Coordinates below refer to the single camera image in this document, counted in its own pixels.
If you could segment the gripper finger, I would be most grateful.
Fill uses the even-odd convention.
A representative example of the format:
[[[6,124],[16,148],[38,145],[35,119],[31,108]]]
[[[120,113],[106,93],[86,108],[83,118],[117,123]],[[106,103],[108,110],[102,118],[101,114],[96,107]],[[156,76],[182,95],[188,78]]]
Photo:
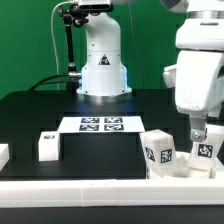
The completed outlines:
[[[206,117],[190,116],[190,139],[193,142],[203,142],[207,136]]]

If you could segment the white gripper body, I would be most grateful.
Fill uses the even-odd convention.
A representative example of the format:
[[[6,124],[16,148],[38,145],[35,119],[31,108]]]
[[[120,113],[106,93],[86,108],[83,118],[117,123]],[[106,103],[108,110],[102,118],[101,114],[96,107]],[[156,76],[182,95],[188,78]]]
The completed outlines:
[[[180,113],[202,117],[224,101],[224,53],[182,50],[175,65],[164,68],[168,88],[175,88]]]

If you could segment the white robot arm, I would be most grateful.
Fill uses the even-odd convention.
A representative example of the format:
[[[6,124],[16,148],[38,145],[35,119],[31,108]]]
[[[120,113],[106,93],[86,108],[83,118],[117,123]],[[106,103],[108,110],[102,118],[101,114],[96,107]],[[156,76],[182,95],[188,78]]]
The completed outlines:
[[[120,26],[108,16],[128,0],[77,0],[72,7],[87,32],[87,62],[78,93],[110,98],[129,93],[121,62]],[[190,118],[192,141],[207,137],[206,118],[224,102],[224,0],[160,0],[187,18],[176,33],[177,62],[164,69],[167,86],[175,89],[177,111]]]

